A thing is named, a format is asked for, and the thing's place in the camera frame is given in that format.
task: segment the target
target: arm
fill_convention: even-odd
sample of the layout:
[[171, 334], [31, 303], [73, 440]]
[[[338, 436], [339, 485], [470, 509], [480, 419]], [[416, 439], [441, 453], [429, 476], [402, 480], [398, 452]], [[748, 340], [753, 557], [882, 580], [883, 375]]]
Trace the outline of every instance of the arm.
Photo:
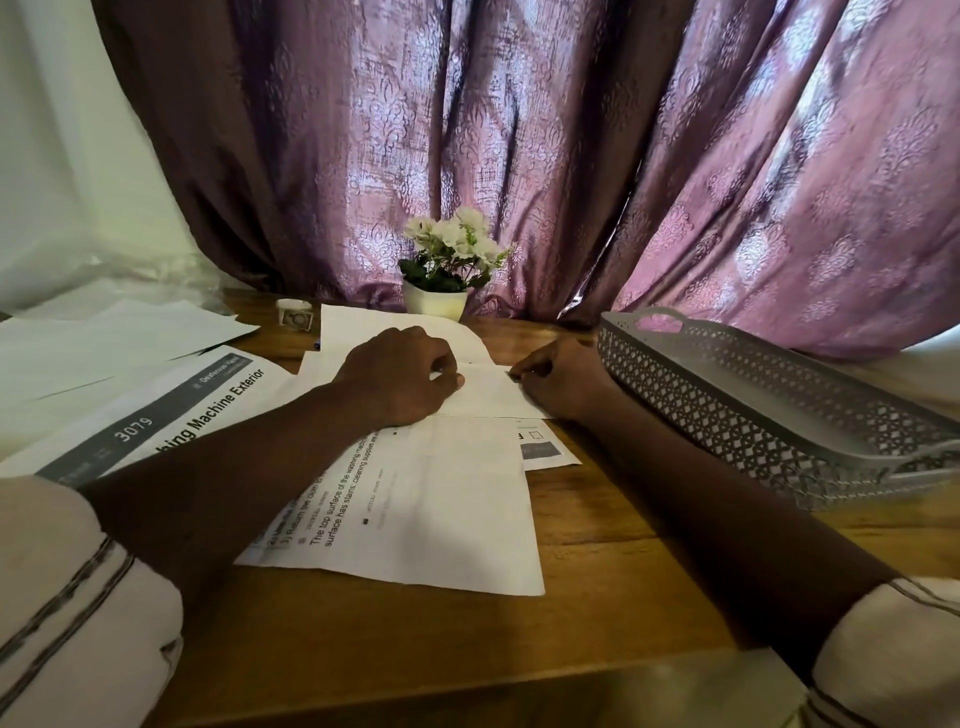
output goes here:
[[712, 589], [805, 682], [830, 631], [899, 576], [829, 526], [692, 445], [572, 339], [512, 369], [547, 411], [586, 427], [684, 541]]
[[390, 329], [355, 349], [330, 384], [133, 463], [83, 495], [103, 530], [189, 604], [344, 449], [436, 412], [462, 383], [445, 341]]

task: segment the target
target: purple curtain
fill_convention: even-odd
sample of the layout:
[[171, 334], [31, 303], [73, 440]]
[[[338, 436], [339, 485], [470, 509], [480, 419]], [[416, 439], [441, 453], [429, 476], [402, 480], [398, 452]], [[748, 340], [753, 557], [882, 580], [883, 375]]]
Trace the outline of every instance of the purple curtain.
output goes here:
[[953, 0], [95, 0], [202, 250], [400, 305], [414, 214], [483, 209], [472, 312], [663, 303], [784, 346], [960, 322]]

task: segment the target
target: person's right hand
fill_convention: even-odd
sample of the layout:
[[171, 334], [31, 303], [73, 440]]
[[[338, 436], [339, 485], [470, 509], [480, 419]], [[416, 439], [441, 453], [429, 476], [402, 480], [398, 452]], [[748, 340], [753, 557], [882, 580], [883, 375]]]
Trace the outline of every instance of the person's right hand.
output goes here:
[[464, 385], [450, 346], [420, 327], [378, 333], [347, 355], [333, 380], [369, 395], [376, 429], [419, 422]]
[[596, 349], [572, 337], [537, 349], [517, 362], [510, 376], [519, 378], [530, 399], [560, 420], [582, 423], [611, 398], [623, 397]]

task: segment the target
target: paper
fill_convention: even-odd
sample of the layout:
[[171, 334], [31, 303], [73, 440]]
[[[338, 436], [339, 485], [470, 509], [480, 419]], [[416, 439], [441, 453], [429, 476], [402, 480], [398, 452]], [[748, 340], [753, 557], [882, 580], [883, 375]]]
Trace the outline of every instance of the paper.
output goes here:
[[[333, 381], [346, 355], [341, 352], [306, 352], [298, 376], [313, 386]], [[497, 364], [458, 364], [464, 386], [450, 395], [438, 415], [444, 417], [549, 418], [533, 404], [518, 383], [510, 379], [510, 367]]]
[[0, 477], [36, 473], [80, 487], [278, 406], [296, 380], [273, 362], [220, 347], [12, 455]]
[[0, 409], [0, 460], [181, 366], [184, 359], [134, 367], [110, 379]]
[[[36, 473], [81, 487], [310, 388], [276, 364], [221, 347], [8, 458], [0, 477]], [[432, 417], [374, 433], [285, 508], [238, 563], [541, 595], [516, 424]]]
[[428, 418], [350, 448], [238, 564], [542, 595], [513, 423]]
[[456, 321], [413, 313], [388, 313], [367, 308], [324, 304], [320, 309], [323, 351], [347, 353], [388, 328], [421, 327], [444, 339], [458, 364], [493, 364], [483, 340]]
[[581, 464], [543, 420], [517, 420], [516, 437], [520, 442], [523, 470], [528, 473]]
[[10, 319], [0, 324], [0, 401], [65, 392], [256, 329], [186, 302], [121, 301], [84, 321]]

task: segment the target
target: striped sleeve cuff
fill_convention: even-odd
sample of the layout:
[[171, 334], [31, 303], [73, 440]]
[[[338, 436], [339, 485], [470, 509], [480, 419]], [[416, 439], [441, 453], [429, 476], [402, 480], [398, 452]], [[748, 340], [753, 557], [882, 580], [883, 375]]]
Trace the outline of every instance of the striped sleeve cuff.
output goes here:
[[180, 594], [79, 494], [0, 481], [0, 725], [139, 725], [179, 654]]
[[960, 716], [960, 582], [897, 579], [834, 628], [813, 670], [808, 726], [939, 728]]

